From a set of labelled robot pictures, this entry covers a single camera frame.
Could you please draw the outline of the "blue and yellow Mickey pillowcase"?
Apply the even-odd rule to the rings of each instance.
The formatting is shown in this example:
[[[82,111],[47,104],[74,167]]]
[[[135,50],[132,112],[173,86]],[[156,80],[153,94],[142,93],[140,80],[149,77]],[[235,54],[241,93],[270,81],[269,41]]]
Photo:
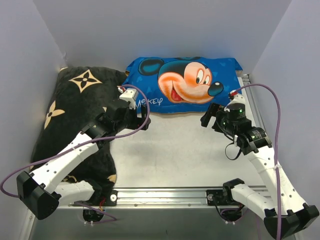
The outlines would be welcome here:
[[[152,113],[205,112],[210,103],[229,103],[242,71],[235,58],[139,57],[127,66],[124,84],[143,92],[135,102],[138,111],[149,104]]]

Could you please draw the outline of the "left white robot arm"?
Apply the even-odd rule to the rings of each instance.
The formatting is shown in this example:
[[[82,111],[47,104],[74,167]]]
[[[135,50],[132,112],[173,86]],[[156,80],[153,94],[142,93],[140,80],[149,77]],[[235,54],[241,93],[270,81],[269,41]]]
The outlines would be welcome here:
[[[150,106],[141,106],[141,116],[130,103],[117,99],[106,112],[90,121],[68,145],[65,152],[53,156],[30,173],[21,172],[17,178],[18,198],[38,220],[49,217],[60,205],[79,201],[95,206],[101,201],[102,187],[93,179],[76,183],[63,179],[89,156],[98,152],[106,142],[119,138],[124,129],[133,133],[146,130],[151,122]]]

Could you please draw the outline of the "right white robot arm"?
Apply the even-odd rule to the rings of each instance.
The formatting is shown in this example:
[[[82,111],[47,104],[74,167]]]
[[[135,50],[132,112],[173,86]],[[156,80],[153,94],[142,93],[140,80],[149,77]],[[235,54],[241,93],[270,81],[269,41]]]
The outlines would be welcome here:
[[[246,117],[243,103],[227,106],[211,103],[200,119],[201,125],[207,127],[211,117],[215,117],[212,129],[224,134],[239,148],[239,153],[247,157],[270,196],[267,199],[243,180],[235,178],[223,183],[221,200],[228,205],[240,204],[254,212],[263,220],[266,230],[275,240],[306,229],[319,217],[317,207],[307,204],[298,194],[275,159],[275,148],[265,130],[253,126]]]

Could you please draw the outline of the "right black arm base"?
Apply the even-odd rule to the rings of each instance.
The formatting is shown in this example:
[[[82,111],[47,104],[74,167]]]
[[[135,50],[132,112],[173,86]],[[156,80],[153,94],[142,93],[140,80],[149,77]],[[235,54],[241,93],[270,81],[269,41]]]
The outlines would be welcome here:
[[[246,211],[243,211],[245,206],[242,203],[228,200],[222,189],[207,189],[205,193],[207,205],[215,207],[218,216],[225,224],[235,225],[245,215]]]

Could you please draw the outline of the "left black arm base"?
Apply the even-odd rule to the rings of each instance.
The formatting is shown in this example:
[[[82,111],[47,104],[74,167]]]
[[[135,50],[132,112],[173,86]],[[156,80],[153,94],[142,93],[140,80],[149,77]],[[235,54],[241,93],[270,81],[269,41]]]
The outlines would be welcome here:
[[[111,190],[107,196],[101,196],[98,200],[83,202],[82,217],[85,223],[90,225],[115,222],[117,218],[107,213],[106,207],[115,207],[117,205],[118,192]]]

